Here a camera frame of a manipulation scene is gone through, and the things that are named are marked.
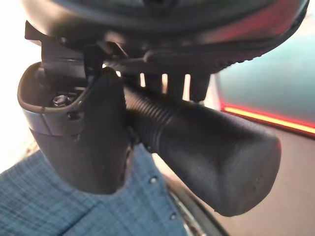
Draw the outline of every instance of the lever handle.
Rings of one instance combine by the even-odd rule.
[[[125,86],[129,122],[199,198],[224,216],[242,214],[270,192],[279,139],[245,119]]]

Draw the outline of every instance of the screw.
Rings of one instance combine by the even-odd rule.
[[[68,97],[66,95],[59,95],[54,98],[53,103],[55,107],[65,107],[67,105]]]

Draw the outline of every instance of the ribbed grip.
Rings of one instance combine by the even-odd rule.
[[[149,91],[140,91],[132,86],[125,85],[124,92],[131,126],[150,151],[158,152],[159,136],[180,107],[175,102],[165,102]]]

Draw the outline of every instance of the red light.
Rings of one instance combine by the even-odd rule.
[[[268,123],[277,124],[284,127],[315,134],[315,124],[307,124],[304,121],[289,119],[287,117],[280,117],[279,115],[268,114],[266,112],[255,111],[250,108],[242,108],[234,105],[222,104],[221,109],[223,111],[236,115],[262,120]]]

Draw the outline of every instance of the blue plaid fabric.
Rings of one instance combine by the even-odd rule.
[[[150,183],[152,177],[158,181]],[[40,151],[2,173],[0,236],[11,235],[183,236],[186,231],[151,155],[140,145],[131,177],[111,196],[71,188]]]

